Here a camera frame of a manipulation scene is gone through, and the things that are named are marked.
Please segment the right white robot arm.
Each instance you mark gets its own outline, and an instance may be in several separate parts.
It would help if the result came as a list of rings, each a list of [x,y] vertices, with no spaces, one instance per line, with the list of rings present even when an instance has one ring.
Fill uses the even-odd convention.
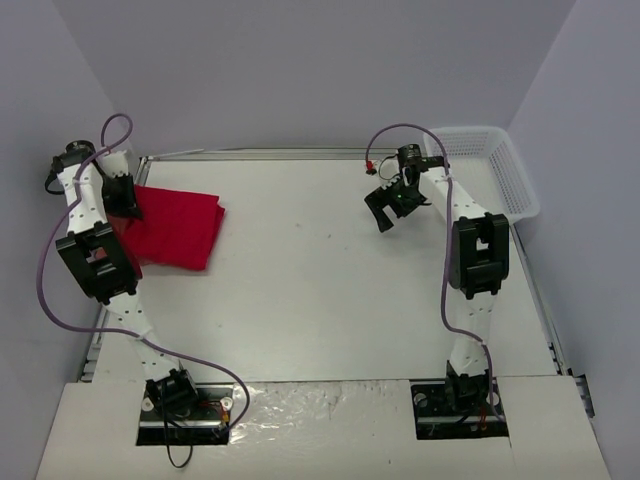
[[[447,360],[443,398],[455,413],[493,403],[493,363],[487,341],[495,300],[509,273],[509,221],[479,204],[453,178],[441,156],[425,156],[416,144],[400,147],[369,172],[380,175],[386,162],[397,166],[365,197],[382,233],[393,227],[384,212],[405,218],[433,206],[445,221],[445,265],[441,315],[455,335]]]

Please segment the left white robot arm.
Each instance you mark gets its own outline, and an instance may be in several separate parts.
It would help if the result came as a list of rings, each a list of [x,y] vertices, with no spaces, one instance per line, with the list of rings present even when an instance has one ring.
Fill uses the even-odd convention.
[[[115,318],[112,329],[128,338],[145,375],[145,395],[167,416],[189,418],[201,406],[201,393],[175,356],[160,351],[159,340],[146,317],[138,284],[142,272],[124,246],[110,217],[141,219],[142,212],[128,169],[129,152],[111,151],[97,158],[87,140],[67,144],[52,160],[67,206],[66,234],[56,251],[81,290]]]

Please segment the red t-shirt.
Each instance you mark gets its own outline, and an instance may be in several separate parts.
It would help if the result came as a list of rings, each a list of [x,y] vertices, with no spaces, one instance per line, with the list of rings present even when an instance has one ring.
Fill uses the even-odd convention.
[[[135,194],[140,219],[107,216],[127,251],[142,265],[206,270],[225,215],[219,197],[146,186]]]

